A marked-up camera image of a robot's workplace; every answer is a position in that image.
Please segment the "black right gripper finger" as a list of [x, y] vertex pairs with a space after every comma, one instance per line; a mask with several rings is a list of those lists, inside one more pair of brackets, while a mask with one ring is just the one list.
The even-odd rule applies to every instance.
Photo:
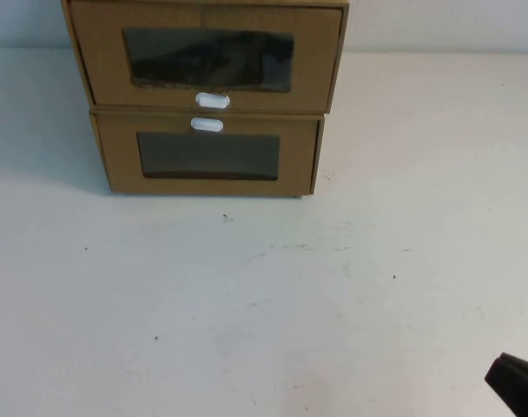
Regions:
[[517, 417], [528, 417], [528, 361], [502, 353], [485, 375], [485, 382]]

